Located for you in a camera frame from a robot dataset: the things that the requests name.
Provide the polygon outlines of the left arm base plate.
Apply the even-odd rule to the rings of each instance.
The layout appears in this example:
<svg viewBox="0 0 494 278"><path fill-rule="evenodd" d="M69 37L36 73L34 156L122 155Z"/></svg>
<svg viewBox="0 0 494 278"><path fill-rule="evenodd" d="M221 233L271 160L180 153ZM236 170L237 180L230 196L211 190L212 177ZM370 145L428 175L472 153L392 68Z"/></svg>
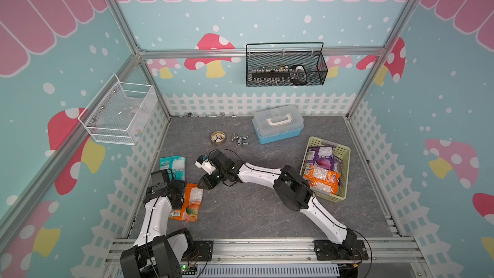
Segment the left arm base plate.
<svg viewBox="0 0 494 278"><path fill-rule="evenodd" d="M214 241L194 241L186 249L181 261L212 261Z"/></svg>

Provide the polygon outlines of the purple candy bag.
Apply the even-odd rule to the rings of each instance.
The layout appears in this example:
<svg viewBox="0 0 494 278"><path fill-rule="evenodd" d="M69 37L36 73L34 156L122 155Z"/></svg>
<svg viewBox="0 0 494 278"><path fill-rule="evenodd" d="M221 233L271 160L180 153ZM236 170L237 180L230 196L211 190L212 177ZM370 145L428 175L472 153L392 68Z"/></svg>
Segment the purple candy bag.
<svg viewBox="0 0 494 278"><path fill-rule="evenodd" d="M342 174L343 169L343 161L338 157L331 158L331 166L329 167L330 171L337 172L338 174Z"/></svg>
<svg viewBox="0 0 494 278"><path fill-rule="evenodd" d="M334 149L334 146L309 147L306 153L305 163L330 168L334 165Z"/></svg>

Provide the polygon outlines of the orange Fox's candy bag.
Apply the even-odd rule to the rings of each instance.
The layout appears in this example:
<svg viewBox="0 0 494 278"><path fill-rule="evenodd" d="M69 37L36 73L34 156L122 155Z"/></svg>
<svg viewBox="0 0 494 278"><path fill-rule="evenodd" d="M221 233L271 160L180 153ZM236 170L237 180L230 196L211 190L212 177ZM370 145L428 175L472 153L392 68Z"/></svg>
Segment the orange Fox's candy bag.
<svg viewBox="0 0 494 278"><path fill-rule="evenodd" d="M325 193L337 194L340 187L340 173L327 170L307 163L304 166L303 178L310 182L310 186Z"/></svg>

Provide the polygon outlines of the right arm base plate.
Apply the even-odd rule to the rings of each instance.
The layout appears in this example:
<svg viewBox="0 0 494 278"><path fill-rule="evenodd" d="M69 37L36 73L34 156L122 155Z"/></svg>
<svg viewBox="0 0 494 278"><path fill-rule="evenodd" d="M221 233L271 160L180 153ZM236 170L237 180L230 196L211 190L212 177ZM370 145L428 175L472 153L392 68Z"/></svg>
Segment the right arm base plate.
<svg viewBox="0 0 494 278"><path fill-rule="evenodd" d="M366 248L364 241L359 239L356 241L355 247L351 252L329 240L315 240L313 244L313 250L318 261L360 262L369 259L370 250Z"/></svg>

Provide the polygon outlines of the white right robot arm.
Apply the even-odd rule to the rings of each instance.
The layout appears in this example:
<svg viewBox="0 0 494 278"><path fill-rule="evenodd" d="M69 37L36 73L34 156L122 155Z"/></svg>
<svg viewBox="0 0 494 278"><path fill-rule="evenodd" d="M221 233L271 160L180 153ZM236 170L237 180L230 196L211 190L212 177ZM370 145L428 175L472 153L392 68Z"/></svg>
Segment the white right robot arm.
<svg viewBox="0 0 494 278"><path fill-rule="evenodd" d="M258 184L272 188L287 208L301 212L318 226L337 252L356 252L356 233L334 218L320 204L308 181L293 167L259 167L242 160L234 161L219 150L200 156L195 165L206 172L199 180L200 189L212 190L219 184L226 185L228 182Z"/></svg>

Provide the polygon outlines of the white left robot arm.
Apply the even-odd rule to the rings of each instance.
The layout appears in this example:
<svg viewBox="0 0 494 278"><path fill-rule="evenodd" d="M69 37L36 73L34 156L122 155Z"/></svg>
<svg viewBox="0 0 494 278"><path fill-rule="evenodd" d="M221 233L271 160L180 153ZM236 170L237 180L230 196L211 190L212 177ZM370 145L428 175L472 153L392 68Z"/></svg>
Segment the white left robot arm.
<svg viewBox="0 0 494 278"><path fill-rule="evenodd" d="M122 273L124 277L181 277L180 261L194 254L194 241L187 229L167 234L167 224L172 211L185 202L186 182L170 169L153 172L151 179L138 238L120 256Z"/></svg>

